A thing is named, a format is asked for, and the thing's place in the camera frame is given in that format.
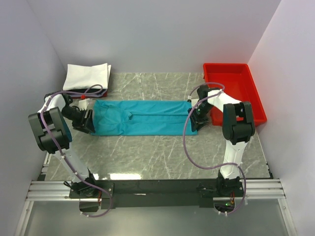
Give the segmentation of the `teal t shirt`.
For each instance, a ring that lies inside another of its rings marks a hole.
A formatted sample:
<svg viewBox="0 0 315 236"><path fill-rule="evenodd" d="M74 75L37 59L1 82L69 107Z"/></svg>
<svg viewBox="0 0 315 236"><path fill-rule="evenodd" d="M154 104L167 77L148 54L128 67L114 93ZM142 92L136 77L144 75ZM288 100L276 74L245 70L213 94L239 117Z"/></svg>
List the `teal t shirt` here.
<svg viewBox="0 0 315 236"><path fill-rule="evenodd" d="M191 104L186 101L97 100L95 136L181 136Z"/></svg>

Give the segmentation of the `red plastic bin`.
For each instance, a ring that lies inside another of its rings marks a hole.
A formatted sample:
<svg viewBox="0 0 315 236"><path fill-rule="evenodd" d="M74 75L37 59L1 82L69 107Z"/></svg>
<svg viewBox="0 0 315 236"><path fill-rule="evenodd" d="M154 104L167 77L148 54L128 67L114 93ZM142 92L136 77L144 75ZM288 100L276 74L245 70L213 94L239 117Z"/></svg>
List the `red plastic bin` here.
<svg viewBox="0 0 315 236"><path fill-rule="evenodd" d="M205 82L223 84L226 94L237 100L251 103L255 126L267 122L267 116L247 64L205 63L203 71Z"/></svg>

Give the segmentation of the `black folded t shirt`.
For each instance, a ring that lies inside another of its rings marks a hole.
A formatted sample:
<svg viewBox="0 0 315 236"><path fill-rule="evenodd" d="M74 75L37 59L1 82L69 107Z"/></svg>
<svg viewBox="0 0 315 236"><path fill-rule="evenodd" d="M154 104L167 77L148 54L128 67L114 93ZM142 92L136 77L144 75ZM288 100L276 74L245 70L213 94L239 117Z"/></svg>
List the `black folded t shirt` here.
<svg viewBox="0 0 315 236"><path fill-rule="evenodd" d="M92 93L93 95L103 96L103 94L107 93L107 89L100 89L100 88L81 88L81 89L72 89L72 92L78 93Z"/></svg>

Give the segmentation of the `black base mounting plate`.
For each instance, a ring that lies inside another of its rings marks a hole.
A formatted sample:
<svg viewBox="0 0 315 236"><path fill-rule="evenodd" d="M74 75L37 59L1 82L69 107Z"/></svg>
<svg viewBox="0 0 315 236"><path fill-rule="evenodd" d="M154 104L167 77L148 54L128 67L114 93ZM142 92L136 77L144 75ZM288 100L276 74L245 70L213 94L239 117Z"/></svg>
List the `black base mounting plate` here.
<svg viewBox="0 0 315 236"><path fill-rule="evenodd" d="M241 181L224 184L216 179L97 180L109 194L101 195L101 208L183 207L213 208L215 198L242 197Z"/></svg>

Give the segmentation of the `white folded t shirt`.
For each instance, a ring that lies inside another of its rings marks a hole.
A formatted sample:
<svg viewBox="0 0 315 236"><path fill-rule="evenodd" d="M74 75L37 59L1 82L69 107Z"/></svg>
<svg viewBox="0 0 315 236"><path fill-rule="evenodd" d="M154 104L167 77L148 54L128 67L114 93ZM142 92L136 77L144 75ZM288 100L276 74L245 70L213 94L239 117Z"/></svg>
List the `white folded t shirt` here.
<svg viewBox="0 0 315 236"><path fill-rule="evenodd" d="M63 90L88 89L93 85L108 89L111 67L108 63L94 66L68 64Z"/></svg>

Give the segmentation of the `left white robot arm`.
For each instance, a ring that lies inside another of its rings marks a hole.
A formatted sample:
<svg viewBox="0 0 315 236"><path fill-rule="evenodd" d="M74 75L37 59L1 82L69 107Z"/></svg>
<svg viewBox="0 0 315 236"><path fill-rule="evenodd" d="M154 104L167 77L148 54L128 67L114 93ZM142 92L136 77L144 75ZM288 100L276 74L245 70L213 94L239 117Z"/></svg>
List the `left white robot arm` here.
<svg viewBox="0 0 315 236"><path fill-rule="evenodd" d="M78 106L72 106L72 102L67 92L48 94L41 109L29 115L28 120L38 147L62 163L73 183L84 182L81 192L91 198L98 193L98 184L88 180L91 172L72 148L73 138L65 119L71 121L74 130L93 134L93 111L86 101Z"/></svg>

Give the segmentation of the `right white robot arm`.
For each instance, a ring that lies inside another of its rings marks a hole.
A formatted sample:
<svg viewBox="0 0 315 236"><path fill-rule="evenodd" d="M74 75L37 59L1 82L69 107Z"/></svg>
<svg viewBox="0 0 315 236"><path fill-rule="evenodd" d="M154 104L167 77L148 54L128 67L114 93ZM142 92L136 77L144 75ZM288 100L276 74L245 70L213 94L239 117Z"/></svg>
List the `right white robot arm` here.
<svg viewBox="0 0 315 236"><path fill-rule="evenodd" d="M208 113L215 107L222 112L222 134L226 140L223 165L218 177L216 191L227 196L233 191L230 180L239 177L240 164L248 142L255 133L252 105L227 95L222 88L210 88L202 84L193 89L197 91L198 101L188 110L192 132L200 130L208 122Z"/></svg>

